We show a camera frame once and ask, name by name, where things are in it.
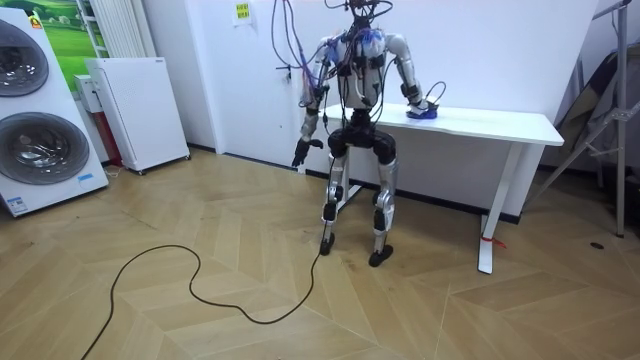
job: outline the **table leg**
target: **table leg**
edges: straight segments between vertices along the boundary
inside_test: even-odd
[[[496,195],[493,198],[493,204],[491,205],[491,211],[489,216],[483,215],[481,218],[481,235],[480,235],[480,249],[478,253],[478,271],[485,274],[491,274],[493,272],[493,233],[498,225],[498,219],[502,212],[502,206],[504,200],[509,192],[509,186],[511,185],[511,179],[513,172],[518,165],[520,158],[520,152],[522,151],[522,143],[511,143],[509,149],[509,155],[507,161],[502,170],[502,177],[496,190]]]
[[[354,185],[349,187],[349,157],[347,157],[347,161],[344,163],[344,171],[342,172],[342,188],[346,191],[344,192],[344,196],[342,197],[342,201],[338,203],[338,211],[342,210],[343,207],[347,205],[349,200],[356,196],[356,194],[362,190],[362,186]]]

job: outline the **cable on floor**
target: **cable on floor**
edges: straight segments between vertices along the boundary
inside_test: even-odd
[[[333,164],[334,163],[335,163],[335,159],[333,159],[333,161],[331,162],[331,168],[333,168]],[[329,200],[329,192],[327,191],[327,202],[328,202],[328,200]],[[325,223],[324,229],[322,230],[322,238],[321,239],[324,239],[324,236],[326,235],[326,232],[327,232],[327,224]],[[138,255],[134,256],[133,258],[131,258],[131,260],[127,261],[127,263],[124,264],[120,268],[120,271],[118,271],[118,275],[116,276],[115,280],[113,281],[113,284],[111,285],[111,290],[109,292],[109,302],[110,302],[109,317],[107,318],[107,321],[104,323],[104,325],[102,326],[102,329],[100,329],[100,332],[95,337],[95,339],[93,340],[93,342],[91,343],[91,345],[89,346],[87,351],[84,353],[84,355],[82,355],[81,360],[85,360],[87,358],[87,356],[89,356],[89,354],[91,353],[93,348],[98,343],[98,340],[100,340],[100,338],[102,337],[102,334],[107,329],[107,326],[109,326],[109,323],[113,319],[113,313],[115,311],[115,303],[114,303],[115,289],[116,289],[116,285],[118,284],[118,280],[120,280],[120,276],[122,275],[124,270],[127,268],[127,266],[129,266],[129,264],[134,262],[137,258],[139,258],[139,257],[141,257],[141,256],[143,256],[143,255],[145,255],[147,253],[150,253],[150,252],[153,252],[153,251],[156,251],[156,250],[161,250],[161,249],[181,249],[181,250],[185,250],[185,251],[190,252],[196,258],[196,260],[198,261],[198,267],[196,268],[196,271],[193,273],[193,276],[191,277],[191,280],[189,281],[189,293],[191,293],[191,296],[194,299],[200,301],[203,304],[210,305],[210,306],[236,309],[244,317],[246,317],[247,320],[251,321],[254,324],[258,324],[258,325],[272,325],[272,324],[278,323],[278,322],[286,319],[287,317],[289,317],[291,314],[293,314],[296,310],[298,310],[305,303],[305,301],[307,301],[307,299],[311,295],[311,292],[313,291],[313,287],[315,285],[315,277],[314,277],[313,273],[314,273],[314,270],[315,270],[315,267],[316,267],[316,263],[318,262],[318,259],[320,258],[320,250],[318,249],[318,254],[316,255],[315,259],[313,259],[313,263],[311,264],[311,268],[309,270],[309,273],[311,275],[311,285],[309,285],[309,290],[307,291],[307,294],[304,296],[304,298],[302,298],[302,300],[300,300],[300,302],[296,306],[294,306],[291,310],[289,310],[284,315],[282,315],[282,316],[280,316],[280,317],[278,317],[276,319],[273,319],[273,320],[262,321],[262,320],[258,320],[258,319],[255,319],[255,318],[251,317],[251,315],[249,315],[241,306],[238,306],[238,305],[235,305],[235,304],[224,304],[224,303],[216,303],[216,302],[213,302],[213,301],[208,301],[208,300],[205,300],[205,299],[201,298],[200,296],[198,296],[193,291],[193,281],[196,279],[196,276],[198,276],[198,273],[200,272],[200,268],[202,267],[202,261],[200,260],[200,256],[195,251],[189,249],[186,246],[182,246],[182,245],[161,245],[161,246],[156,246],[156,247],[147,249],[147,250],[139,253]]]

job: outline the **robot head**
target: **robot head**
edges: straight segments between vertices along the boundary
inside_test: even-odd
[[[376,13],[376,8],[380,4],[387,5],[383,11]],[[389,0],[346,0],[345,10],[351,10],[354,23],[360,25],[370,25],[373,19],[388,13],[393,8],[393,3]]]

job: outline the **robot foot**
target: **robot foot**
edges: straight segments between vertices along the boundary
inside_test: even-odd
[[[382,252],[374,252],[373,254],[371,254],[371,257],[369,258],[369,266],[380,266],[380,264],[391,257],[391,254],[393,254],[393,246],[385,245],[384,248],[382,248]]]
[[[320,244],[320,255],[327,256],[331,253],[331,248],[333,247],[333,243],[336,241],[336,236],[331,233],[329,236],[329,241],[322,241]]]

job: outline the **paper sign on wall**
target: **paper sign on wall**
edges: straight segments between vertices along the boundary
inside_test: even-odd
[[[235,3],[235,13],[233,15],[233,25],[250,25],[252,23],[251,7],[248,1]]]

